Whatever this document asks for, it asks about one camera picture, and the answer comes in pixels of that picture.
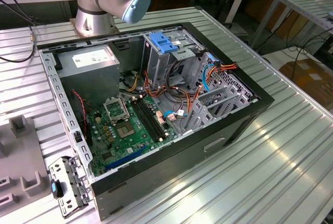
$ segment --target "open computer tower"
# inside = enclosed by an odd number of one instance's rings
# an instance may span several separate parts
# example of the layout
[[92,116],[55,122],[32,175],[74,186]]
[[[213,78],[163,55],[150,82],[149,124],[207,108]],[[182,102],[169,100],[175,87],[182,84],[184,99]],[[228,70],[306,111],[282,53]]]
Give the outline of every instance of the open computer tower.
[[234,142],[274,101],[190,23],[38,46],[74,157],[50,167],[67,218],[101,220]]

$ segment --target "metal latch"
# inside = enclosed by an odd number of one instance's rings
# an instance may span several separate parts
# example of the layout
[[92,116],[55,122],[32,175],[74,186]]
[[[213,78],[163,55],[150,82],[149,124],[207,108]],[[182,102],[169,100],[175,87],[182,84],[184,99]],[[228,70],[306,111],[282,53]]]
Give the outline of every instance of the metal latch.
[[90,187],[87,186],[86,175],[82,175],[81,162],[78,156],[64,156],[49,167],[51,188],[58,200],[63,218],[68,218],[78,210],[85,208],[90,201]]

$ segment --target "aluminum extrusion table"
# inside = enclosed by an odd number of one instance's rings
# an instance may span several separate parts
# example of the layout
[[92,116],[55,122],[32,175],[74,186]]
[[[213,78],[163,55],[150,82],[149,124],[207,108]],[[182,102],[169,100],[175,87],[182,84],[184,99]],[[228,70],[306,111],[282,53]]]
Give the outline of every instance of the aluminum extrusion table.
[[[275,99],[238,141],[103,223],[320,223],[333,207],[333,116],[203,10],[151,12],[121,31],[190,21]],[[77,38],[70,23],[34,29],[38,43]],[[29,29],[0,31],[0,54],[20,59]],[[33,117],[46,166],[72,155],[36,54],[0,61],[0,124]],[[94,204],[63,220],[52,195],[0,218],[0,223],[99,223]]]
[[267,26],[268,21],[280,3],[285,4],[287,8],[276,22],[272,31],[282,24],[283,20],[287,17],[287,14],[291,10],[294,10],[300,15],[306,17],[312,23],[308,33],[306,34],[307,38],[303,40],[304,43],[311,37],[311,33],[316,25],[324,30],[330,30],[329,32],[331,34],[333,33],[333,20],[327,17],[328,13],[333,11],[333,0],[274,0],[254,34],[253,40],[250,44],[252,48],[258,42],[262,31]]

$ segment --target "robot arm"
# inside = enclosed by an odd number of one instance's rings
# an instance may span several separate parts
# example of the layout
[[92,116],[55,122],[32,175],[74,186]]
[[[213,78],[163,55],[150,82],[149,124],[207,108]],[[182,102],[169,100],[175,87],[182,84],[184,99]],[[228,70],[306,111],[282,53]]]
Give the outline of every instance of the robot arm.
[[112,33],[111,15],[127,23],[137,23],[149,4],[150,0],[78,0],[75,28],[83,36]]

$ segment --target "green circuit board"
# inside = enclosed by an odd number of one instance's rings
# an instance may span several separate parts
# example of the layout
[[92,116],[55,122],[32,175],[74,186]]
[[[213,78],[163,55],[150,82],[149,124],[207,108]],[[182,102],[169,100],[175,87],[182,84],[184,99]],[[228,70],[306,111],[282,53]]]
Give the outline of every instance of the green circuit board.
[[[143,102],[152,109],[151,117],[157,121],[158,118],[153,112],[158,111],[158,109],[152,98],[147,96]],[[147,153],[177,138],[171,124],[168,123],[166,126],[159,124],[162,130],[168,133],[168,136],[161,142],[154,142],[132,108],[131,102],[125,101],[124,103],[130,117],[126,121],[120,121],[120,123],[112,124],[108,116],[110,114],[112,118],[123,112],[119,104],[116,103],[107,106],[109,113],[103,106],[99,110],[87,114],[92,132],[90,151],[93,155],[93,161],[91,166],[95,176],[104,174],[108,165],[124,157],[128,158],[138,152],[140,154]]]

